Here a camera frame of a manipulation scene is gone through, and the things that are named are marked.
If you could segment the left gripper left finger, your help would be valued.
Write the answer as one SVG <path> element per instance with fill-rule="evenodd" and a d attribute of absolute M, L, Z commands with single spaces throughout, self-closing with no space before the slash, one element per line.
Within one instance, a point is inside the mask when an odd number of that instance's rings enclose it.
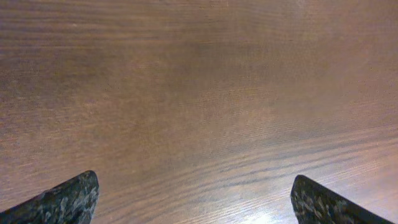
<path fill-rule="evenodd" d="M 1 223 L 90 223 L 98 197 L 97 175 L 88 170 L 1 212 Z"/>

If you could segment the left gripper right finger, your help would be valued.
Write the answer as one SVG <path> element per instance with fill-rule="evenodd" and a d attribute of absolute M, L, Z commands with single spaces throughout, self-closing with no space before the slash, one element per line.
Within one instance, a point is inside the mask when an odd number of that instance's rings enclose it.
<path fill-rule="evenodd" d="M 304 175 L 294 179 L 290 199 L 299 224 L 393 224 Z"/>

